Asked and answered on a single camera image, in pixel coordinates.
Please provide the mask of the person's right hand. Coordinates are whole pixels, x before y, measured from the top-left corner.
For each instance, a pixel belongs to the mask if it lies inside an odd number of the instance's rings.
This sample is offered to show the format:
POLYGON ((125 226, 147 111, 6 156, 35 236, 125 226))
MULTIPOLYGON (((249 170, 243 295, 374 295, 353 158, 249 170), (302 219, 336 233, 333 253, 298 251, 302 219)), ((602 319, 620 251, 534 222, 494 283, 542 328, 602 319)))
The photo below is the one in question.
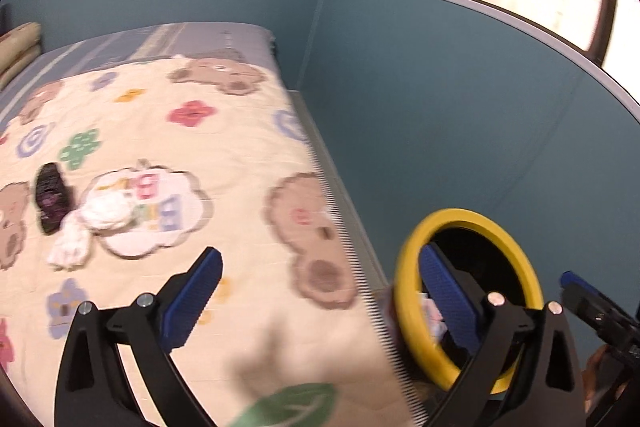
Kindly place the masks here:
POLYGON ((623 363, 613 357, 608 346, 601 346, 590 355, 586 367, 582 371, 586 413, 594 408, 602 395, 622 375, 624 369, 623 363))

